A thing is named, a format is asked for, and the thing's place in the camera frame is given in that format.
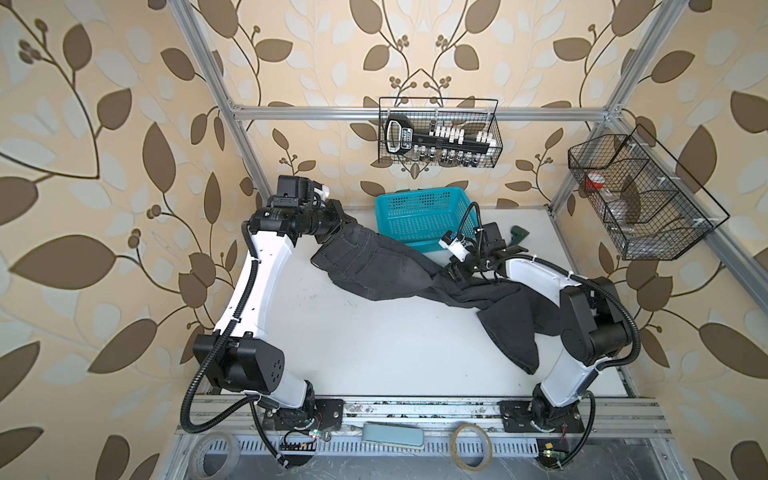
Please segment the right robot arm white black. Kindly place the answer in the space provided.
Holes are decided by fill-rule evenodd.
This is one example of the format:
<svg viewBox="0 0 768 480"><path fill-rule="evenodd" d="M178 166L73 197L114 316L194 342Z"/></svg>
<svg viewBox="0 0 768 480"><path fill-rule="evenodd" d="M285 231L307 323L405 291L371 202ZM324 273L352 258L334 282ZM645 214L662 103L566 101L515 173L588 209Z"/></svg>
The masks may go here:
<svg viewBox="0 0 768 480"><path fill-rule="evenodd" d="M578 417L580 400L603 370L638 357L638 328L611 280L584 278L522 247L490 241L489 231L498 229L493 224L476 227L474 239L448 231L439 245L453 255L449 272L454 279L492 272L530 288L557 308L563 350L552 370L534 387L527 406L499 407L507 430L553 432Z"/></svg>

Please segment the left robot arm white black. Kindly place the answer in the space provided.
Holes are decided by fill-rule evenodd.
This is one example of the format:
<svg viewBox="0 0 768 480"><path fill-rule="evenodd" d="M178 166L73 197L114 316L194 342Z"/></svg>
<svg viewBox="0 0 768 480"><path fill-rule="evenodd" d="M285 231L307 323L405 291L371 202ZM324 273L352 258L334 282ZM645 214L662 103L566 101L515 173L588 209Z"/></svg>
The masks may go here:
<svg viewBox="0 0 768 480"><path fill-rule="evenodd" d="M193 343L199 369L182 400L180 425L185 432L207 431L247 404L275 411L288 428L302 430L316 424L312 384L289 373L283 351L266 340L269 310L298 239L312 236L323 244L355 222L337 200L283 199L242 223L247 247L243 271L212 333L199 335ZM196 424L192 404L204 380L242 397Z"/></svg>

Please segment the teal plastic basket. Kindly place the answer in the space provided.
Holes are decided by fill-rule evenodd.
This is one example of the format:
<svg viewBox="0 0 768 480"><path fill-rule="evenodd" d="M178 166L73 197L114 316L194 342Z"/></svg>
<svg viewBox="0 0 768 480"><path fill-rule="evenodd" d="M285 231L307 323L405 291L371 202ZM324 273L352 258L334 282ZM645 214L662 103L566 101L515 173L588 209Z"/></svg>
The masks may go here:
<svg viewBox="0 0 768 480"><path fill-rule="evenodd" d="M441 250L439 241L458 229L474 238L479 226L472 209L463 220L470 200L458 187L444 187L381 195L375 201L378 232L421 253Z"/></svg>

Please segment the dark grey trousers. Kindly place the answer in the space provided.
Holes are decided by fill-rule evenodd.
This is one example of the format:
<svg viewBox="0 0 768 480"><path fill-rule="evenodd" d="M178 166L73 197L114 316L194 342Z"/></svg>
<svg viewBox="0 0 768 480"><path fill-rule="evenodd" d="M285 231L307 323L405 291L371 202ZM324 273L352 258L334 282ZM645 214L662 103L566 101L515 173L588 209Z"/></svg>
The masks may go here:
<svg viewBox="0 0 768 480"><path fill-rule="evenodd" d="M359 224L333 235L311 263L339 288L371 301L420 297L475 308L494 345L528 374L540 364L535 336L558 337L564 329L559 308L531 287L478 278L458 284L424 254Z"/></svg>

